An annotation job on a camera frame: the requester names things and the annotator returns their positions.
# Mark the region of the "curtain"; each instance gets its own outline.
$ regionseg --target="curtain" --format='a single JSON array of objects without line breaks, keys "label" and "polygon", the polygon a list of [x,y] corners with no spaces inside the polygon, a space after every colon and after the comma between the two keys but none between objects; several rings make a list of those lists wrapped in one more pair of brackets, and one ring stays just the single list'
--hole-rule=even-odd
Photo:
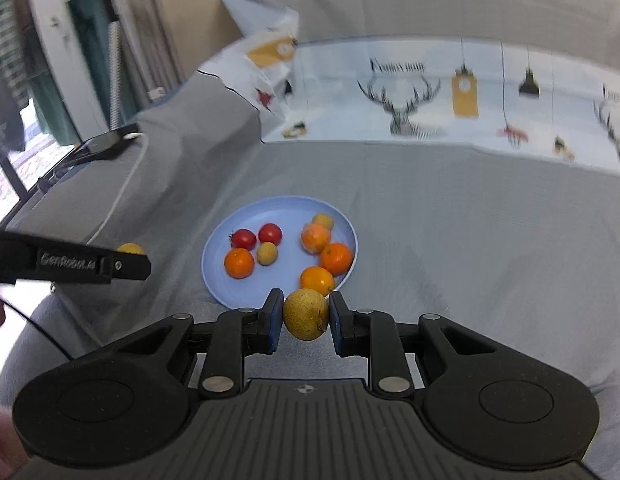
[{"label": "curtain", "polygon": [[79,142],[81,139],[50,73],[30,12],[30,2],[12,0],[12,4],[21,33],[26,84],[34,102],[39,128],[45,134],[52,134],[62,146]]},{"label": "curtain", "polygon": [[156,0],[112,0],[150,101],[179,87],[183,74]]},{"label": "curtain", "polygon": [[[110,0],[71,0],[72,23],[81,45],[101,109],[110,116],[110,22],[117,15]],[[120,119],[131,121],[140,111],[125,62],[120,64]]]},{"label": "curtain", "polygon": [[19,110],[30,99],[26,85],[23,46],[12,0],[0,0],[0,75],[9,86]]}]

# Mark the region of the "cable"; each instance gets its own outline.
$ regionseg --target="cable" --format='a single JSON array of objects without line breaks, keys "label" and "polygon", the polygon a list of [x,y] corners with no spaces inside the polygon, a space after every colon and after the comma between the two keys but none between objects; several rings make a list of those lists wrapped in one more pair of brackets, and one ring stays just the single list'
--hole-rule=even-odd
[{"label": "cable", "polygon": [[506,115],[506,55],[503,52],[503,43],[501,43],[501,71],[503,72],[503,118],[506,121],[506,128],[509,128]]},{"label": "cable", "polygon": [[119,22],[108,27],[108,46],[110,48],[110,129],[119,127],[121,108],[121,29]]},{"label": "cable", "polygon": [[108,222],[108,220],[110,220],[112,214],[114,213],[114,209],[116,209],[117,205],[119,205],[119,201],[121,200],[123,193],[128,187],[128,184],[130,184],[132,177],[136,173],[136,168],[139,167],[139,164],[141,164],[141,161],[143,160],[144,156],[146,156],[146,151],[148,150],[148,136],[146,136],[146,134],[137,133],[137,134],[127,134],[124,138],[130,139],[130,138],[135,138],[135,137],[141,137],[141,142],[143,144],[143,146],[141,147],[141,153],[139,153],[139,158],[136,159],[135,165],[132,167],[132,170],[130,170],[130,174],[128,174],[128,177],[123,183],[123,186],[121,186],[121,189],[119,190],[117,197],[114,199],[114,202],[112,203],[112,207],[110,208],[110,211],[108,211],[106,218],[104,218],[103,222],[101,222],[101,225],[97,229],[97,232],[95,232],[95,234],[92,235],[92,237],[88,240],[86,245],[90,245],[94,241],[94,239],[97,236],[99,236],[99,234],[105,227],[105,224]]},{"label": "cable", "polygon": [[23,317],[23,319],[25,319],[26,322],[30,323],[34,328],[36,328],[43,337],[45,337],[48,341],[50,341],[56,347],[56,349],[64,355],[64,357],[66,359],[68,359],[69,361],[73,361],[74,360],[74,358],[70,355],[70,353],[65,348],[63,348],[61,345],[59,345],[59,343],[56,341],[56,339],[53,338],[39,323],[37,323],[36,321],[30,319],[21,310],[19,310],[18,308],[16,308],[12,304],[10,304],[7,301],[5,301],[3,298],[0,298],[0,301],[6,307],[8,307],[8,308],[12,309],[13,311],[15,311],[17,314],[19,314],[19,316]]}]

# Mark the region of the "red tomato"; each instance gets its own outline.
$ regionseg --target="red tomato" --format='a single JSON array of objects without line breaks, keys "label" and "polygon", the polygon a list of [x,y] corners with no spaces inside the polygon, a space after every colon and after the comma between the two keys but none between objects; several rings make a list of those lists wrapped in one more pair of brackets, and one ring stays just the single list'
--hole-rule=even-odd
[{"label": "red tomato", "polygon": [[248,229],[239,229],[230,235],[230,244],[236,249],[253,250],[257,237]]},{"label": "red tomato", "polygon": [[282,238],[283,233],[276,224],[265,224],[261,229],[259,229],[259,240],[262,244],[265,242],[271,242],[274,245],[279,245]]}]

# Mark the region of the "small yellow fruit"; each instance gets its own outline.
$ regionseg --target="small yellow fruit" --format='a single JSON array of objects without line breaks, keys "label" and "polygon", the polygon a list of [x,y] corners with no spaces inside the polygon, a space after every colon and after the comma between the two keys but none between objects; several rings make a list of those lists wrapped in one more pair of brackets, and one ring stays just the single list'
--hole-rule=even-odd
[{"label": "small yellow fruit", "polygon": [[123,244],[117,251],[128,254],[146,254],[144,248],[137,244]]},{"label": "small yellow fruit", "polygon": [[311,288],[322,296],[327,296],[334,290],[334,277],[322,267],[308,267],[299,277],[301,288]]},{"label": "small yellow fruit", "polygon": [[285,327],[301,341],[312,341],[321,337],[328,328],[329,320],[328,302],[316,290],[295,290],[283,304]]},{"label": "small yellow fruit", "polygon": [[279,257],[279,250],[272,242],[264,242],[257,249],[257,261],[261,265],[272,265]]},{"label": "small yellow fruit", "polygon": [[334,220],[330,215],[326,215],[325,213],[319,213],[318,215],[315,215],[312,219],[312,223],[320,224],[326,229],[329,229],[330,231],[332,231],[332,228],[334,227]]}]

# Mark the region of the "gray tablecloth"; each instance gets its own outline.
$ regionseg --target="gray tablecloth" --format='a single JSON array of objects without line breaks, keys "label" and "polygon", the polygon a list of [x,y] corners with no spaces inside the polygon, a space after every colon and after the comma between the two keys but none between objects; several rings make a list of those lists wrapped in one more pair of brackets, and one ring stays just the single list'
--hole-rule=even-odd
[{"label": "gray tablecloth", "polygon": [[[620,479],[620,177],[469,148],[265,145],[256,111],[202,74],[139,123],[145,139],[55,186],[20,226],[86,241],[129,180],[94,244],[141,244],[152,276],[58,287],[95,341],[175,312],[215,319],[222,307],[200,275],[212,229],[266,196],[314,196],[343,211],[359,236],[343,287],[351,308],[384,310],[400,322],[438,312],[575,375],[601,409],[587,463]],[[329,332],[308,343],[283,330],[277,353],[248,358],[246,371],[334,378],[365,376],[366,366],[338,358]],[[5,374],[13,383],[29,379],[17,366]]]}]

